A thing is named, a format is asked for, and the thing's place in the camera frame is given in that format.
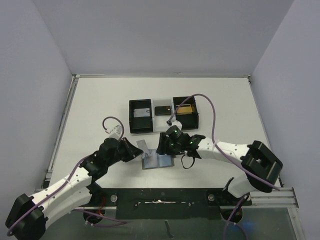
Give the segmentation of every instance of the bolt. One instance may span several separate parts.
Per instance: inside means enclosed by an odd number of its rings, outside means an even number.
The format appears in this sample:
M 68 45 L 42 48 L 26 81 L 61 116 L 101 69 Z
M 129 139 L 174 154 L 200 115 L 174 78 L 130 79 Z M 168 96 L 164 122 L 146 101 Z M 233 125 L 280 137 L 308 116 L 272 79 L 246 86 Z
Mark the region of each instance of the bolt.
M 208 196 L 208 199 L 209 199 L 210 202 L 213 202 L 213 201 L 215 200 L 215 195 L 210 194 L 210 195 Z
M 110 200 L 111 202 L 115 203 L 118 200 L 117 195 L 111 195 Z

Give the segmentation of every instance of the wall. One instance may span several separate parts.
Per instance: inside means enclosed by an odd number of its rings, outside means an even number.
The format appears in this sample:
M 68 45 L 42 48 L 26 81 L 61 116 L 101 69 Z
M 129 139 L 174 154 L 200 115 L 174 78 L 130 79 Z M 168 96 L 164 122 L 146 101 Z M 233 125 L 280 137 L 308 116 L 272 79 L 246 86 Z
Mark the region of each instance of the wall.
M 293 0 L 33 0 L 75 74 L 251 74 Z
M 282 179 L 294 186 L 307 240 L 320 238 L 320 1 L 295 0 L 252 74 Z
M 31 0 L 0 2 L 0 239 L 20 194 L 45 176 L 71 83 Z

